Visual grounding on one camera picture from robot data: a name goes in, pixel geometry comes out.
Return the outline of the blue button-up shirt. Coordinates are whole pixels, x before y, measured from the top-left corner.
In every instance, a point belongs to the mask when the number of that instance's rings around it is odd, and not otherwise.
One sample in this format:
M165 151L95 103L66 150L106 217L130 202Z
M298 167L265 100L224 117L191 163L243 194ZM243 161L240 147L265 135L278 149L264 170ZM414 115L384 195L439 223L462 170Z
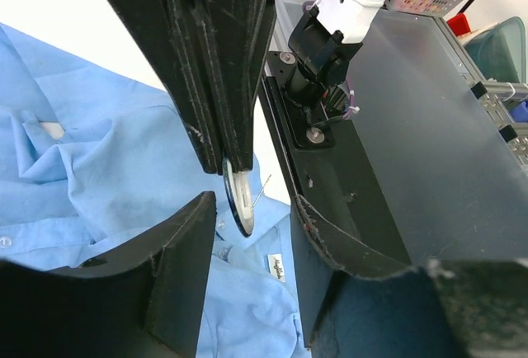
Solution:
M261 193L258 170L249 183L257 205L245 238L166 92L2 26L2 258L76 267L213 191L198 356L306 357L290 208Z

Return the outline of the round blue badge pin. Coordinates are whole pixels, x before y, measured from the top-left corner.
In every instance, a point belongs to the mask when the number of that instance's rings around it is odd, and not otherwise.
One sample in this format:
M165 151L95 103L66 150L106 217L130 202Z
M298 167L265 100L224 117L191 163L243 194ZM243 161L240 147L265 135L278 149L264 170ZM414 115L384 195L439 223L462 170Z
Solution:
M235 172L229 159L223 158L222 176L229 206L238 230L245 238L252 236L255 225L254 209L271 179L269 175L257 197L253 199L248 174L249 172L244 171Z

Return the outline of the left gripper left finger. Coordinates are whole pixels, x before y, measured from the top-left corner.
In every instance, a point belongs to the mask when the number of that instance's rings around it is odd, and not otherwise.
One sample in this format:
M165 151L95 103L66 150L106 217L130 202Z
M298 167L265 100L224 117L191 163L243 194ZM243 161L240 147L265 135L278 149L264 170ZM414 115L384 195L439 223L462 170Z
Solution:
M3 261L2 356L194 356L215 220L215 194L205 191L80 267Z

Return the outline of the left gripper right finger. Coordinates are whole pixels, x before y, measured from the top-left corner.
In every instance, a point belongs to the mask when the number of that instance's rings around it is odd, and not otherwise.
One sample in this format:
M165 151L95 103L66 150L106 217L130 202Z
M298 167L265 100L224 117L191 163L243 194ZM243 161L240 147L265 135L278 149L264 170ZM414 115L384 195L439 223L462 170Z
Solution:
M304 345L314 357L524 357L527 262L409 266L292 200Z

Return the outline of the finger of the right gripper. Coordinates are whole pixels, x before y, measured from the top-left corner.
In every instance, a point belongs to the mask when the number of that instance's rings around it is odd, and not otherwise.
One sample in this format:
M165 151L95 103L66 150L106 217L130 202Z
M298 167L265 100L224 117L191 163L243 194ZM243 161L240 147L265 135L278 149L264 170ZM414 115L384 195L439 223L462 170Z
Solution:
M275 0L204 0L206 67L234 172L252 169L253 109L276 21Z
M172 98L204 172L219 174L222 151L186 0L107 1Z

